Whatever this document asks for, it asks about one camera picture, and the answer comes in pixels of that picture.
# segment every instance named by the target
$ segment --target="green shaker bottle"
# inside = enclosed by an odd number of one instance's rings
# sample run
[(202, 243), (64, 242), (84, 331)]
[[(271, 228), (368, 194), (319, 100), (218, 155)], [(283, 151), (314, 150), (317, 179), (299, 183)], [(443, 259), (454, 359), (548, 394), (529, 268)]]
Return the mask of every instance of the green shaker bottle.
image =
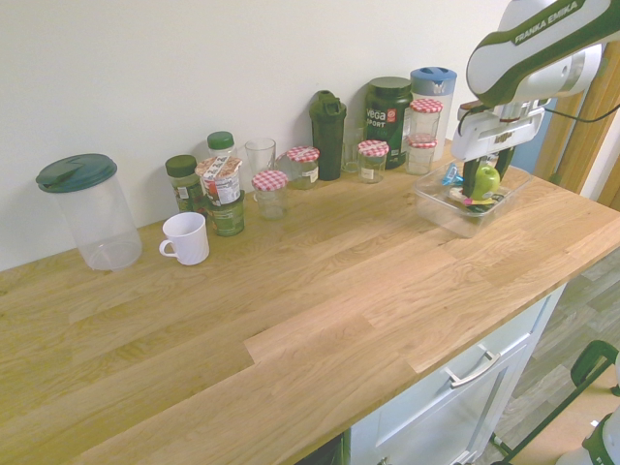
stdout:
[(333, 181), (340, 177), (342, 137), (347, 107), (328, 90), (319, 91), (310, 106), (312, 145), (319, 149), (319, 179)]

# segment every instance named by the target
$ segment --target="drawer handle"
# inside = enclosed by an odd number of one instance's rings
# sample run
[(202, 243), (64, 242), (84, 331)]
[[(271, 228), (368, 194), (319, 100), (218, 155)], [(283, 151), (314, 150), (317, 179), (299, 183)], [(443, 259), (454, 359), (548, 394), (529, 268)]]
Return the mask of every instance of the drawer handle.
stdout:
[(471, 383), (476, 378), (479, 378), (484, 373), (486, 373), (488, 370), (490, 370), (493, 367), (493, 365), (499, 361), (499, 359), (500, 359), (500, 357), (502, 355), (501, 354), (491, 354), (489, 351), (486, 351), (484, 353), (484, 356), (486, 358), (488, 358), (488, 362), (485, 363), (483, 366), (481, 366), (477, 371), (475, 371), (474, 373), (472, 373), (468, 377), (463, 378), (462, 380), (458, 376), (456, 376), (454, 373), (452, 373), (452, 371), (449, 368), (446, 367), (446, 373), (448, 373), (448, 376), (449, 376), (449, 378), (451, 380), (451, 383), (450, 383), (449, 386), (452, 389), (456, 389), (456, 388), (460, 388), (461, 386), (465, 386), (468, 383)]

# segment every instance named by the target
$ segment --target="bottle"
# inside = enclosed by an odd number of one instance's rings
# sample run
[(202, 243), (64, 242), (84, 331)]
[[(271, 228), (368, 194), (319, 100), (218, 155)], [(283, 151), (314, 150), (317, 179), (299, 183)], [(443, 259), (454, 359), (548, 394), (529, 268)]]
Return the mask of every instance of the bottle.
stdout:
[(446, 142), (446, 130), (450, 121), (450, 106), (456, 85), (456, 73), (447, 68), (420, 68), (411, 71), (411, 90), (414, 101), (417, 99), (433, 99), (440, 102), (443, 108), (439, 115), (437, 126), (437, 147), (433, 161), (442, 158), (444, 143)]
[(310, 106), (312, 145), (319, 149), (319, 179), (333, 181), (340, 177), (342, 138), (347, 107), (328, 90), (319, 92)]
[(195, 173), (192, 155), (177, 155), (166, 161), (166, 173), (174, 189), (178, 211), (195, 211), (206, 215), (201, 179)]
[(206, 143), (209, 146), (211, 157), (219, 157), (221, 155), (236, 157), (234, 138), (228, 131), (218, 131), (209, 134), (206, 138)]
[(405, 111), (412, 101), (411, 83), (403, 77), (376, 77), (366, 93), (366, 139), (387, 142), (386, 170), (400, 167), (407, 154)]

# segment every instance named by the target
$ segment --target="plastic pitcher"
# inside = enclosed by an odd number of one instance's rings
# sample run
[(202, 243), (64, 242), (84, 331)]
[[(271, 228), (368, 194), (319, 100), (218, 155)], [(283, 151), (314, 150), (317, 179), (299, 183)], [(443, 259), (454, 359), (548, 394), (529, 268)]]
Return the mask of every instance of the plastic pitcher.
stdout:
[(54, 162), (36, 179), (58, 201), (79, 252), (93, 269), (119, 270), (142, 252), (116, 170), (106, 155), (88, 153)]

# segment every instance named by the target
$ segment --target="glass jar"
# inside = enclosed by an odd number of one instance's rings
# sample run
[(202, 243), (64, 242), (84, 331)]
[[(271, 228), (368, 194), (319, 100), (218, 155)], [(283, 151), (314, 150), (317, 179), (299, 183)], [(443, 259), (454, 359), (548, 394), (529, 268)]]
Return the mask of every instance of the glass jar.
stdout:
[(166, 161), (166, 173), (174, 190), (178, 211), (205, 214), (201, 179), (194, 172), (196, 166), (196, 158), (192, 155), (176, 155)]
[(381, 140), (365, 140), (357, 145), (357, 177), (366, 184), (380, 182), (386, 170), (389, 145)]
[(408, 174), (427, 174), (430, 172), (430, 165), (433, 161), (433, 154), (437, 140), (431, 142), (416, 141), (409, 138), (409, 149), (407, 150), (407, 163), (405, 170)]
[(312, 189), (319, 179), (319, 149), (309, 146), (294, 147), (287, 151), (291, 160), (292, 178), (289, 186), (294, 189)]
[(287, 176), (277, 170), (261, 171), (252, 178), (259, 213), (266, 220), (279, 220), (286, 215), (287, 182)]
[(433, 99), (413, 100), (410, 104), (409, 138), (431, 142), (437, 138), (439, 116), (444, 106)]

